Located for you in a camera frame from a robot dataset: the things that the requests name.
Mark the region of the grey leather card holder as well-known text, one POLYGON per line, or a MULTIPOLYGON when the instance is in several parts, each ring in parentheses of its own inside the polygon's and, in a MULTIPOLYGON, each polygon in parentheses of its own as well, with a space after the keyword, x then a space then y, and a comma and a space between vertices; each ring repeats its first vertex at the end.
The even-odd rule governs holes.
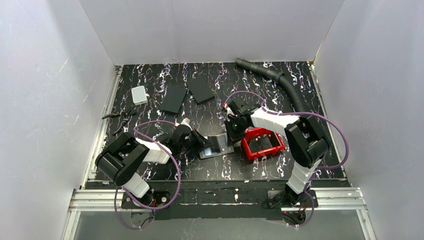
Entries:
POLYGON ((200 159, 208 159, 234 152, 234 147, 228 145, 226 133, 205 137, 212 145, 199 153, 200 159))

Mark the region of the red plastic bin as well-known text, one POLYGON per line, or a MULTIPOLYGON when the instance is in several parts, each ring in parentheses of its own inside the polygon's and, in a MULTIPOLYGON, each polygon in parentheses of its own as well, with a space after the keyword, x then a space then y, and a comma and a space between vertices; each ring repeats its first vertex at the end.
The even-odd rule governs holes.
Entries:
POLYGON ((245 131, 241 146, 249 161, 267 156, 275 156, 286 150, 278 133, 265 128, 252 128, 245 131))

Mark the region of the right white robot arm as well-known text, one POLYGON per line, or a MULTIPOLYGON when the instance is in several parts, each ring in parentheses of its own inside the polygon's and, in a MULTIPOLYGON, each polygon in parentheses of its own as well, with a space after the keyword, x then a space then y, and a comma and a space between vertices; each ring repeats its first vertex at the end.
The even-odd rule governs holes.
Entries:
POLYGON ((224 103, 223 110, 227 114, 224 124, 229 146, 245 138, 248 128, 262 128, 284 136, 295 161, 286 185, 296 195, 308 188, 313 173, 330 149, 330 141, 316 114, 279 113, 259 104, 247 104, 241 98, 224 103))

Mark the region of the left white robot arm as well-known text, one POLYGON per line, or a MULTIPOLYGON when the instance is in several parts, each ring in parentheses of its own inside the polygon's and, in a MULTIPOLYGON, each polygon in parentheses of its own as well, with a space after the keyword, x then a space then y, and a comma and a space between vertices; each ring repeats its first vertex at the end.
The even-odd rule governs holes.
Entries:
POLYGON ((187 151, 198 154, 214 143, 190 126, 185 118, 174 124, 170 134, 158 142, 149 142, 124 132, 96 157, 96 167, 118 187, 142 199, 152 194, 150 185, 137 173, 141 163, 166 164, 172 154, 187 151))

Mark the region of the black credit card stack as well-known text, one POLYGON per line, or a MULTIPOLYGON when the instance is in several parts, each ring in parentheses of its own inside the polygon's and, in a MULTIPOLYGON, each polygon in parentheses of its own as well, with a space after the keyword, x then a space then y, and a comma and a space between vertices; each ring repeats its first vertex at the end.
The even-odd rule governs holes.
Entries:
POLYGON ((265 151, 278 146, 278 141, 276 141, 271 134, 262 134, 254 136, 248 142, 248 147, 252 153, 265 151))

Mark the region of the black flat box left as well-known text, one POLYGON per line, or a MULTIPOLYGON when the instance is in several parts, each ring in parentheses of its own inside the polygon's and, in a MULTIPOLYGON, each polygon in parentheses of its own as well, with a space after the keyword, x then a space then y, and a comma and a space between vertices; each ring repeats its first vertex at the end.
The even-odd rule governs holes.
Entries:
POLYGON ((186 94, 187 90, 185 87, 170 85, 161 105, 159 106, 159 110, 168 114, 177 115, 186 94))

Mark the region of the black flat box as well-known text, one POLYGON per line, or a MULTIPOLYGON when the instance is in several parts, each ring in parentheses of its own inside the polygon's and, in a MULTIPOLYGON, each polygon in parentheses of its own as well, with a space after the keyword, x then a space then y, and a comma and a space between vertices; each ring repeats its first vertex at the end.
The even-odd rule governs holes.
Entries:
POLYGON ((215 98, 208 82, 203 78, 193 78, 187 81, 187 87, 198 105, 215 98))
POLYGON ((186 94, 187 90, 185 87, 170 85, 161 105, 159 106, 159 110, 168 114, 177 115, 186 94))

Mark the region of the black flat box right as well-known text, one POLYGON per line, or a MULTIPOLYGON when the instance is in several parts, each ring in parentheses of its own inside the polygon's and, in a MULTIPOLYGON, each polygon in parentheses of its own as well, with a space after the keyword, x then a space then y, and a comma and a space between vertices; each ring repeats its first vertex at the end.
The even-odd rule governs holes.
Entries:
POLYGON ((215 98, 208 82, 203 78, 193 78, 187 81, 187 87, 198 105, 215 98))

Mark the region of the white square box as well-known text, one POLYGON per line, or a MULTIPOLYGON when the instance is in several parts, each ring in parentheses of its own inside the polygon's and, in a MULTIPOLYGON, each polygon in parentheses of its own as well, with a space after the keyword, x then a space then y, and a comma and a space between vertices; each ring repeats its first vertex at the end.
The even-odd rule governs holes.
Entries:
POLYGON ((146 88, 144 86, 137 86, 132 88, 131 96, 132 96, 133 104, 136 106, 146 104, 148 101, 146 88))

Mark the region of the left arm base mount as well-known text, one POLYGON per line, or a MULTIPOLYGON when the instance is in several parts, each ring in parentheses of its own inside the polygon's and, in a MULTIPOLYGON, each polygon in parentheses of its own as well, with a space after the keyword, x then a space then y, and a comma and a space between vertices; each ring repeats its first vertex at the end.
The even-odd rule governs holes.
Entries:
MULTIPOLYGON (((169 191, 153 191, 148 192, 142 198, 136 197, 136 199, 144 205, 155 208, 167 204, 171 199, 171 195, 169 191)), ((143 207, 133 201, 127 193, 124 193, 121 201, 121 208, 142 209, 143 207)))

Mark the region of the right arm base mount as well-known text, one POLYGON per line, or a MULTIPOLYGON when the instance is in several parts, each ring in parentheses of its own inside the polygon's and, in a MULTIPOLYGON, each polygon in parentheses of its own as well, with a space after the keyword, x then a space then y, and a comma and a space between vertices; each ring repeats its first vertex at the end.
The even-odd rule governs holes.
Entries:
POLYGON ((282 211, 284 224, 298 228, 311 218, 307 216, 307 209, 315 209, 319 206, 319 203, 314 190, 303 191, 297 194, 290 188, 287 188, 281 191, 268 191, 262 206, 264 209, 270 210, 287 208, 288 210, 282 211))

